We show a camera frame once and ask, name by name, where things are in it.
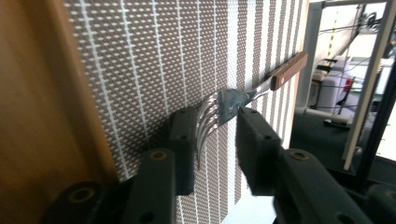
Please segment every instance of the white dotted pattern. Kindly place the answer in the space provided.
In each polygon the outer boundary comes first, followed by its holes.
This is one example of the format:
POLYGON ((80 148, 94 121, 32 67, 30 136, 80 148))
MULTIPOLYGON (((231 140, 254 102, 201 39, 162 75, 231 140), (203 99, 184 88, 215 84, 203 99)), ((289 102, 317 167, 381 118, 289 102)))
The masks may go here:
MULTIPOLYGON (((120 180, 136 174, 143 150, 161 143, 173 112, 219 89, 254 88, 289 58, 302 1, 66 0, 120 180)), ((289 134, 293 83, 279 90, 277 105, 273 94, 254 105, 267 120, 273 108, 283 110, 275 119, 281 136, 289 134)), ((207 140, 194 193, 177 197, 178 223, 220 223, 246 190, 235 166, 235 125, 207 140)))

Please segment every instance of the wooden surface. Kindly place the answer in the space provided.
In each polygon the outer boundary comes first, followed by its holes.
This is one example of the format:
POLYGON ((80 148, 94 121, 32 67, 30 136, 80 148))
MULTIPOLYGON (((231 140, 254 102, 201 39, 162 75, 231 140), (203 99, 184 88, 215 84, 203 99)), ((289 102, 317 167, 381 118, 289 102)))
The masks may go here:
MULTIPOLYGON (((304 1, 303 5, 302 5, 303 11, 302 11, 302 18, 301 18, 301 25, 299 27, 300 31, 299 34, 305 34, 305 29, 306 29, 306 20, 308 19, 308 9, 309 9, 309 1, 304 1)), ((304 40, 305 40, 305 36, 301 36, 300 38, 300 48, 299 51, 303 51, 304 50, 304 40)), ((294 75, 294 86, 292 88, 293 90, 293 102, 294 104, 291 106, 291 111, 295 110, 295 102, 297 100, 297 90, 298 90, 298 83, 299 83, 299 78, 300 78, 300 72, 297 73, 296 75, 294 75)), ((290 118, 288 118, 288 126, 286 128, 286 136, 283 139, 283 141, 286 143, 284 144, 284 148, 289 148, 290 145, 290 139, 291 139, 291 130, 292 130, 292 125, 293 125, 293 120, 294 120, 294 114, 292 114, 290 116, 290 118)))
POLYGON ((117 177, 63 1, 0 1, 0 223, 117 177))
POLYGON ((276 91, 281 88, 287 81, 289 81, 294 75, 300 73, 306 65, 306 59, 308 54, 304 51, 294 55, 290 60, 284 62, 279 68, 269 76, 274 76, 271 83, 271 91, 276 91))

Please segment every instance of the white vertical stripe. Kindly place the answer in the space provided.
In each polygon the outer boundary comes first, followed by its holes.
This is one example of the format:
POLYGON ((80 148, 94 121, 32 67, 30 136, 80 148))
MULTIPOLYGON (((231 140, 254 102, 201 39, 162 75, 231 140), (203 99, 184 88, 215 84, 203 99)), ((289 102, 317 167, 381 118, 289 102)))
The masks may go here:
POLYGON ((262 98, 257 100, 257 110, 262 114, 262 98))
POLYGON ((184 224, 183 208, 181 207, 181 200, 180 200, 180 197, 181 197, 181 196, 177 196, 178 208, 180 208, 181 223, 184 224))
POLYGON ((268 41, 268 19, 270 14, 270 1, 263 1, 262 3, 262 44, 260 47, 260 75, 259 79, 262 80, 264 78, 265 64, 267 58, 267 41, 268 41))
MULTIPOLYGON (((217 42, 217 40, 218 40, 218 29, 217 29, 217 24, 218 24, 218 22, 217 22, 217 14, 216 14, 216 9, 217 9, 217 7, 216 7, 216 0, 215 1, 213 1, 213 15, 214 15, 214 21, 213 21, 213 25, 214 25, 214 29, 213 29, 213 36, 214 36, 214 56, 215 56, 215 61, 214 61, 214 64, 215 64, 215 91, 218 89, 218 65, 217 65, 217 56, 218 56, 218 52, 217 52, 217 44, 218 44, 218 42, 217 42)), ((219 183, 219 181, 220 181, 220 176, 219 176, 219 170, 220 170, 220 168, 219 168, 219 163, 220 163, 220 159, 219 159, 219 132, 216 132, 216 157, 217 157, 217 162, 216 162, 216 164, 217 164, 217 168, 218 168, 218 170, 217 170, 217 172, 218 172, 218 176, 217 176, 217 179, 218 179, 218 215, 219 215, 219 220, 221 220, 221 215, 220 215, 220 183, 219 183)))
MULTIPOLYGON (((284 22, 284 25, 283 25, 283 35, 282 35, 282 49, 281 49, 281 51, 280 51, 280 64, 282 64, 283 62, 285 62, 285 57, 286 57, 286 45, 288 44, 287 43, 287 41, 288 41, 288 31, 289 31, 289 24, 290 24, 290 14, 289 14, 289 12, 290 12, 290 1, 287 1, 286 2, 286 11, 285 11, 285 22, 284 22)), ((288 99, 288 87, 287 87, 288 85, 285 85, 284 87, 283 87, 283 89, 284 89, 284 91, 283 91, 283 98, 282 99, 280 99, 281 100, 281 102, 282 102, 282 105, 281 105, 281 108, 282 108, 282 111, 279 111, 280 113, 279 113, 279 116, 281 117, 280 118, 280 124, 279 124, 279 136, 281 137, 281 138, 283 138, 284 136, 282 136, 281 134, 283 133, 283 124, 284 124, 284 121, 285 121, 285 119, 290 115, 290 111, 289 110, 287 110, 287 105, 286 105, 286 102, 287 102, 287 99, 288 99)))
POLYGON ((199 0, 197 0, 197 17, 198 17, 198 61, 199 61, 199 78, 201 82, 201 100, 204 100, 204 82, 202 81, 202 60, 201 60, 201 17, 199 9, 199 0))
MULTIPOLYGON (((201 19, 200 19, 200 9, 199 9, 199 0, 197 0, 197 25, 198 25, 198 61, 199 61, 199 78, 200 78, 200 85, 201 85, 201 100, 204 100, 204 82, 202 81, 202 60, 201 60, 201 19)), ((199 223, 199 216, 198 216, 198 203, 197 203, 197 196, 194 193, 194 203, 195 203, 195 214, 197 217, 197 223, 199 223)))
POLYGON ((292 6, 292 7, 294 7, 294 13, 292 15, 292 17, 293 17, 293 25, 292 25, 291 34, 290 34, 290 42, 291 42, 290 43, 290 48, 289 48, 290 55, 293 55, 294 52, 296 51, 296 49, 293 48, 293 45, 294 45, 294 37, 297 35, 295 28, 297 27, 297 22, 299 22, 299 21, 297 21, 299 1, 300 0, 295 0, 295 4, 294 4, 294 6, 292 6))
POLYGON ((247 40, 245 53, 245 90, 252 88, 253 52, 254 52, 254 26, 256 21, 256 1, 247 1, 247 40))
POLYGON ((248 193, 248 181, 247 178, 245 177, 244 173, 242 173, 242 177, 241 177, 241 197, 243 197, 244 195, 247 195, 248 193))
POLYGON ((143 108, 143 105, 144 105, 143 101, 142 101, 143 96, 140 91, 139 76, 136 71, 137 66, 134 62, 134 58, 135 58, 134 48, 133 48, 133 44, 131 41, 132 34, 129 32, 129 27, 128 27, 128 24, 130 24, 131 22, 127 21, 126 12, 128 10, 125 9, 125 3, 123 0, 120 0, 120 5, 121 5, 122 20, 124 23, 124 30, 125 30, 125 34, 126 34, 126 42, 128 43, 128 51, 129 51, 129 55, 131 57, 132 71, 134 73, 134 84, 136 85, 137 101, 139 102, 140 116, 143 121, 143 129, 144 129, 146 140, 148 141, 148 146, 149 146, 149 131, 148 131, 148 126, 147 126, 147 121, 146 121, 146 113, 145 113, 145 109, 143 108))
MULTIPOLYGON (((296 49, 294 49, 293 43, 294 43, 294 37, 296 36, 296 26, 297 26, 297 16, 298 16, 298 6, 299 6, 299 0, 295 1, 295 5, 292 6, 294 7, 294 14, 292 16, 292 28, 291 28, 291 34, 290 34, 290 48, 289 48, 289 55, 293 55, 294 52, 296 52, 296 49)), ((294 101, 294 94, 295 94, 295 77, 293 77, 291 80, 289 80, 290 83, 290 100, 289 100, 289 105, 288 105, 288 111, 292 113, 292 109, 294 107, 295 101, 294 101)), ((283 139, 283 147, 288 148, 289 143, 290 143, 290 135, 291 135, 291 125, 292 125, 292 115, 287 115, 286 117, 286 130, 285 130, 285 138, 283 139)))
POLYGON ((285 130, 285 138, 283 139, 283 147, 288 148, 289 143, 290 143, 290 138, 291 138, 291 127, 292 127, 292 114, 293 113, 293 108, 295 104, 295 98, 294 98, 294 93, 295 93, 295 82, 296 77, 293 77, 291 80, 289 80, 290 83, 290 95, 288 96, 289 99, 289 104, 288 104, 288 111, 290 114, 286 116, 286 130, 285 130))
MULTIPOLYGON (((184 91, 184 106, 188 105, 188 100, 187 100, 187 88, 186 88, 186 73, 184 70, 184 53, 183 53, 183 44, 181 42, 182 36, 181 36, 181 17, 180 17, 180 4, 179 1, 177 0, 177 32, 178 32, 178 47, 180 49, 180 61, 181 61, 181 74, 183 76, 183 91, 184 91)), ((183 216, 183 208, 182 208, 182 203, 180 200, 180 197, 178 197, 178 203, 180 207, 180 215, 181 215, 181 223, 184 224, 184 216, 183 216)))
MULTIPOLYGON (((283 21, 280 21, 280 9, 281 9, 281 5, 282 2, 281 1, 276 1, 276 11, 275 11, 275 22, 274 22, 274 27, 279 28, 279 24, 283 21)), ((278 48, 281 48, 281 46, 277 45, 277 40, 279 38, 278 35, 278 30, 274 29, 274 35, 273 35, 273 46, 272 46, 272 56, 271 56, 271 71, 274 70, 276 68, 276 52, 278 48)), ((268 98, 268 104, 274 104, 275 107, 275 113, 274 113, 274 117, 272 118, 272 120, 274 121, 272 123, 272 127, 274 130, 276 130, 276 132, 278 133, 278 129, 277 129, 277 116, 278 116, 278 110, 279 110, 279 100, 280 100, 280 90, 274 94, 276 97, 274 98, 268 98)))
POLYGON ((300 15, 301 15, 300 20, 297 21, 300 23, 300 26, 299 26, 300 30, 298 31, 297 44, 296 44, 296 49, 294 50, 294 52, 298 52, 300 50, 300 46, 302 44, 300 36, 304 35, 304 32, 300 32, 300 31, 304 28, 304 24, 301 24, 301 21, 304 21, 304 19, 302 19, 302 18, 304 18, 304 16, 305 16, 305 10, 306 10, 305 6, 306 6, 306 0, 303 0, 302 7, 301 7, 301 13, 300 13, 300 15))
POLYGON ((290 21, 290 5, 291 1, 286 1, 286 11, 285 11, 285 24, 283 26, 283 35, 282 35, 282 49, 280 50, 280 64, 285 62, 285 57, 287 56, 286 51, 286 46, 287 46, 287 41, 288 41, 288 36, 289 36, 289 24, 291 23, 290 21))
MULTIPOLYGON (((228 36, 227 36, 227 87, 236 89, 236 62, 237 62, 237 37, 238 37, 238 1, 228 1, 228 36)), ((227 202, 228 212, 234 204, 235 187, 235 129, 236 119, 228 122, 227 134, 227 202)))
MULTIPOLYGON (((264 75, 265 75, 265 67, 270 66, 270 64, 266 64, 267 60, 267 41, 268 41, 268 20, 270 17, 270 1, 263 1, 262 3, 262 44, 260 48, 260 75, 259 79, 263 80, 264 75)), ((262 111, 263 107, 265 106, 265 114, 262 114, 262 116, 269 121, 270 115, 271 115, 271 104, 268 107, 268 104, 264 105, 263 104, 263 98, 259 100, 259 105, 258 108, 260 111, 262 111)), ((267 94, 267 99, 268 101, 271 101, 272 99, 272 93, 269 92, 267 94)))
POLYGON ((183 91, 184 91, 184 106, 188 105, 187 100, 187 87, 186 87, 186 73, 184 70, 184 53, 183 53, 183 44, 181 42, 182 35, 181 35, 181 17, 180 17, 180 4, 177 0, 177 31, 178 31, 178 47, 180 48, 180 61, 181 61, 181 75, 183 76, 183 91))
POLYGON ((209 214, 209 216, 207 217, 209 219, 209 223, 210 223, 210 201, 209 201, 209 176, 207 174, 207 164, 208 164, 208 160, 207 160, 207 146, 205 146, 205 182, 206 182, 206 198, 207 198, 207 213, 209 214))
POLYGON ((238 55, 238 1, 228 1, 227 88, 236 89, 238 55))
POLYGON ((157 23, 157 12, 155 11, 155 5, 158 3, 155 0, 151 1, 152 4, 152 15, 154 20, 154 28, 155 28, 155 40, 157 44, 157 53, 158 53, 158 61, 160 64, 160 73, 161 73, 161 84, 163 85, 163 100, 165 103, 165 113, 166 117, 169 117, 169 106, 168 106, 168 99, 166 97, 166 88, 165 88, 165 73, 163 71, 163 55, 161 54, 161 43, 160 43, 160 32, 158 31, 158 27, 160 27, 157 23))
POLYGON ((106 80, 105 80, 105 78, 103 76, 103 72, 105 71, 105 69, 102 69, 102 67, 100 65, 100 62, 99 62, 99 55, 98 55, 98 52, 96 50, 95 41, 93 39, 93 32, 92 32, 92 29, 91 29, 91 26, 90 26, 90 18, 87 15, 86 4, 85 4, 84 0, 79 0, 79 2, 81 3, 81 13, 82 13, 82 17, 83 17, 84 22, 85 22, 85 28, 87 29, 88 37, 90 38, 90 45, 92 47, 92 55, 93 55, 93 58, 95 59, 95 66, 96 66, 96 69, 98 71, 98 77, 99 77, 99 80, 100 80, 100 85, 101 85, 101 88, 103 90, 103 94, 104 94, 104 98, 105 98, 105 102, 106 102, 106 107, 107 107, 107 110, 108 110, 108 117, 110 118, 111 128, 113 129, 114 137, 116 138, 117 151, 120 153, 120 158, 121 158, 122 168, 124 170, 124 173, 126 174, 126 177, 129 178, 130 176, 129 176, 128 168, 126 166, 125 157, 123 155, 122 146, 121 146, 121 143, 120 143, 119 130, 117 129, 116 121, 115 121, 114 116, 113 116, 114 111, 111 108, 111 102, 110 102, 110 99, 108 98, 108 90, 106 89, 106 84, 105 84, 106 80))
POLYGON ((245 105, 245 107, 247 107, 247 108, 251 108, 251 102, 250 102, 250 103, 248 103, 247 105, 245 105))

